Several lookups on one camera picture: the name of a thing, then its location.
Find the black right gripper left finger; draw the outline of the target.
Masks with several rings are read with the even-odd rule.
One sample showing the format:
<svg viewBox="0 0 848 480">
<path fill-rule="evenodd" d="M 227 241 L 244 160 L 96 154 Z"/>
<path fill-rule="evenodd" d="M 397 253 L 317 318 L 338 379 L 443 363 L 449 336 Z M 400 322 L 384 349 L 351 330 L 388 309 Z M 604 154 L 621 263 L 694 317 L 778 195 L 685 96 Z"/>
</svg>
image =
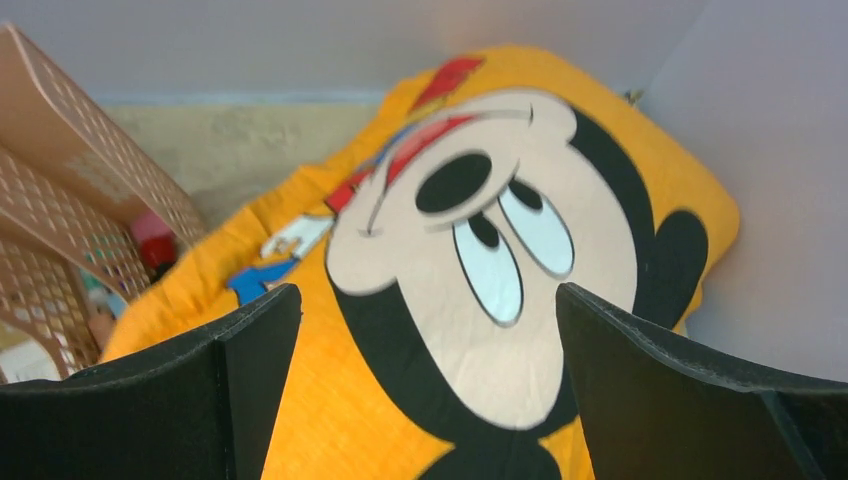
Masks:
<svg viewBox="0 0 848 480">
<path fill-rule="evenodd" d="M 301 324 L 280 287 L 64 380 L 1 389 L 5 479 L 258 479 Z"/>
</svg>

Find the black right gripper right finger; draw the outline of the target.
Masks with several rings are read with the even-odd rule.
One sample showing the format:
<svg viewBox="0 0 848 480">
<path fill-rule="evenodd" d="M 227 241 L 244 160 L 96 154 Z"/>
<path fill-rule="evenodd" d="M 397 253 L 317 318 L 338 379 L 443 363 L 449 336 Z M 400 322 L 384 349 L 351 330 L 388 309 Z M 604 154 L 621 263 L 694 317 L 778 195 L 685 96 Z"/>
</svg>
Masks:
<svg viewBox="0 0 848 480">
<path fill-rule="evenodd" d="M 847 386 L 750 362 L 573 284 L 556 294 L 599 479 L 843 479 Z"/>
</svg>

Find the orange Mickey Mouse pillowcase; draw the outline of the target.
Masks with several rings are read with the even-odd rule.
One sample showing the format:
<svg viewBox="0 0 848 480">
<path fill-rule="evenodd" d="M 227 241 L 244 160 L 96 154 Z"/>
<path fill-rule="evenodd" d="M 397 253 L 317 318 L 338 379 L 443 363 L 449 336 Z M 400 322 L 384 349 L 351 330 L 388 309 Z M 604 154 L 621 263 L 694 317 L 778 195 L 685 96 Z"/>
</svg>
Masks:
<svg viewBox="0 0 848 480">
<path fill-rule="evenodd" d="M 346 148 L 185 253 L 124 357 L 292 284 L 266 479 L 590 479 L 556 319 L 576 283 L 682 332 L 739 209 L 623 98 L 536 47 L 399 83 Z"/>
</svg>

